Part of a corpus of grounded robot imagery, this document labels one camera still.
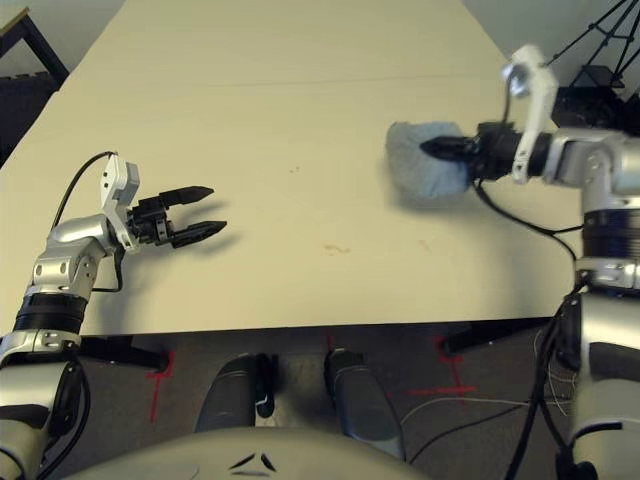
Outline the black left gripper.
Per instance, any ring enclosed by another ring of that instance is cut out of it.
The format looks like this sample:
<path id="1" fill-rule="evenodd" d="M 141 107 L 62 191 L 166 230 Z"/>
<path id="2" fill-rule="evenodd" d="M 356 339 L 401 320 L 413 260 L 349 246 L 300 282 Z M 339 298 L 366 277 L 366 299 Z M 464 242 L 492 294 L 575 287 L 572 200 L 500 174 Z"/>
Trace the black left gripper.
<path id="1" fill-rule="evenodd" d="M 174 249 L 204 241 L 222 231 L 227 222 L 203 221 L 174 232 L 166 211 L 174 205 L 199 202 L 213 193 L 209 187 L 189 186 L 141 199 L 127 211 L 128 230 L 142 244 L 170 244 Z"/>

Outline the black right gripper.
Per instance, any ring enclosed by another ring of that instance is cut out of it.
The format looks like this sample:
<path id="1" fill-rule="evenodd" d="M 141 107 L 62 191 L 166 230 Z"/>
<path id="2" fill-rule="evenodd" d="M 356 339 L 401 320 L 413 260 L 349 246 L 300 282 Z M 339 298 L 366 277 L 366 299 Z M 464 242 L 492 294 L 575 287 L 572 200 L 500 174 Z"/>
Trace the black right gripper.
<path id="1" fill-rule="evenodd" d="M 498 180 L 510 175 L 521 133 L 513 122 L 482 122 L 475 137 L 439 136 L 420 144 L 430 157 L 442 161 L 470 161 L 473 180 Z"/>

